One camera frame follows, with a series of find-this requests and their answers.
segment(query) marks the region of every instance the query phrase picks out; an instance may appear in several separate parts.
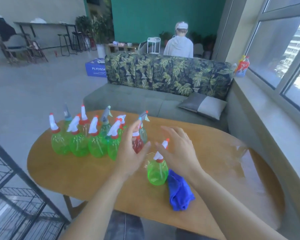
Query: hood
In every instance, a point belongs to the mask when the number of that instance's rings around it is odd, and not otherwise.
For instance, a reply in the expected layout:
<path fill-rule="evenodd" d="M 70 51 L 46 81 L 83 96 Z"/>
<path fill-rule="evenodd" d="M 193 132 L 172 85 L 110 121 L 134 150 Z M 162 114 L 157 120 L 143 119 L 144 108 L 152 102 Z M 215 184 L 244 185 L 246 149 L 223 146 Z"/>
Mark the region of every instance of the hood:
<path fill-rule="evenodd" d="M 176 48 L 177 50 L 182 50 L 187 46 L 188 38 L 187 37 L 181 37 L 181 36 L 175 36 L 171 39 L 171 45 Z"/>

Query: oval wooden table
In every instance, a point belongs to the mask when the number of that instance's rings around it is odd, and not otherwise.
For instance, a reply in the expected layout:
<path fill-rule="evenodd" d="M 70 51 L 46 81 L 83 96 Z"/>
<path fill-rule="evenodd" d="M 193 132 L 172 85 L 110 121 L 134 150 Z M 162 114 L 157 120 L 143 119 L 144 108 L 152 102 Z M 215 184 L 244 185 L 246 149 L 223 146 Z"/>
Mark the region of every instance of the oval wooden table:
<path fill-rule="evenodd" d="M 88 112 L 90 119 L 101 116 L 102 110 Z M 126 114 L 130 125 L 137 114 L 111 111 L 112 124 L 118 115 Z M 266 162 L 252 149 L 235 137 L 212 127 L 186 122 L 149 117 L 144 122 L 148 139 L 162 142 L 167 135 L 160 125 L 184 129 L 193 142 L 202 168 L 217 182 L 246 205 L 272 228 L 279 228 L 284 213 L 284 194 L 275 174 Z M 115 162 L 109 157 L 101 159 L 89 155 L 60 156 L 51 148 L 51 131 L 46 130 L 32 145 L 27 167 L 33 180 L 40 186 L 80 200 L 90 200 L 111 173 Z M 145 167 L 130 177 L 117 198 L 115 209 L 172 225 L 211 238 L 225 237 L 207 206 L 193 190 L 196 200 L 185 211 L 173 211 L 169 204 L 168 185 L 153 186 L 147 179 Z"/>

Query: leaf pattern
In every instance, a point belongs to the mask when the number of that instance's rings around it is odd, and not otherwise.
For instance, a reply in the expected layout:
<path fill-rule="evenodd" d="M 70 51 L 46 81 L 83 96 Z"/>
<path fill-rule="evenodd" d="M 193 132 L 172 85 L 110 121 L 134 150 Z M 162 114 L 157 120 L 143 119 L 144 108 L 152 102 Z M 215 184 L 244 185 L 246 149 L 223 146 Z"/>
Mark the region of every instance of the leaf pattern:
<path fill-rule="evenodd" d="M 234 77 L 230 63 L 124 51 L 106 56 L 105 68 L 111 84 L 222 100 Z"/>

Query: person's left hand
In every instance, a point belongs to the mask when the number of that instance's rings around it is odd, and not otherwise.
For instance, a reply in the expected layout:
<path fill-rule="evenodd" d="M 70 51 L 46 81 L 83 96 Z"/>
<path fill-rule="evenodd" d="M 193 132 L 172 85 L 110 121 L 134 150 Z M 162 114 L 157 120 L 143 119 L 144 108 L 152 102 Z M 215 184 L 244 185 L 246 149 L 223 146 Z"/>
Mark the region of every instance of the person's left hand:
<path fill-rule="evenodd" d="M 124 179 L 127 179 L 136 172 L 151 147 L 151 143 L 148 141 L 138 154 L 133 150 L 132 133 L 137 132 L 139 126 L 140 120 L 135 121 L 131 126 L 124 130 L 121 137 L 114 173 L 119 174 Z"/>

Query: white hoodie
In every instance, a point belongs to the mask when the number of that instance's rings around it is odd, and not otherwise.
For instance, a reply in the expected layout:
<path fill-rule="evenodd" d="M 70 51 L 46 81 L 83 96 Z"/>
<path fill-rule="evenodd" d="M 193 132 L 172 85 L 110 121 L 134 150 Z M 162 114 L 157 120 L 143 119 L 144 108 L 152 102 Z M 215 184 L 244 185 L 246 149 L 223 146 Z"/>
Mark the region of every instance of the white hoodie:
<path fill-rule="evenodd" d="M 165 56 L 193 58 L 193 43 L 187 37 L 175 36 L 168 41 L 163 54 Z"/>

